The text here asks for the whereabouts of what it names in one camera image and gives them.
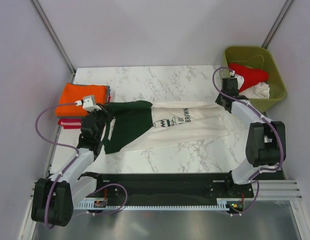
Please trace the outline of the white and green t shirt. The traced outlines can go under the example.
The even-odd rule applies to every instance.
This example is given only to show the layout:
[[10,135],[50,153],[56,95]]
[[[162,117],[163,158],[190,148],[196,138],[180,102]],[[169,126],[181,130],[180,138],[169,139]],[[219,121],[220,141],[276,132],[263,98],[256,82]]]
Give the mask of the white and green t shirt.
[[145,100],[110,102],[115,119],[103,138],[108,154],[145,150],[222,138],[228,131],[221,108],[203,101],[151,103]]

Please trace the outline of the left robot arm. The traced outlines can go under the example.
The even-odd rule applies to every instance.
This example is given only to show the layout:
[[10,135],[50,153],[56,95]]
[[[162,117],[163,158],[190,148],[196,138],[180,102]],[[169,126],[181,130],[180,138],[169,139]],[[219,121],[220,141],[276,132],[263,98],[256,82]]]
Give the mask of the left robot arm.
[[66,226],[71,220],[74,206],[87,195],[101,196],[103,182],[83,176],[84,170],[99,156],[103,146],[102,135],[106,124],[113,119],[106,106],[100,103],[81,121],[78,145],[74,155],[56,173],[36,181],[33,193],[31,219],[52,226]]

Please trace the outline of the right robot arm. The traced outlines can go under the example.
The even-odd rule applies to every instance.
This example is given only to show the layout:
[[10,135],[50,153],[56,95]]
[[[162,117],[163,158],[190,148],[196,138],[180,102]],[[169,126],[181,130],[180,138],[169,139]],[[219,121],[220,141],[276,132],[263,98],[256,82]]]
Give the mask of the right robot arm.
[[224,184],[225,193],[235,197],[257,175],[280,170],[286,158],[286,129],[283,122],[266,117],[239,95],[235,77],[223,78],[221,83],[215,102],[248,126],[245,159],[230,171],[231,180]]

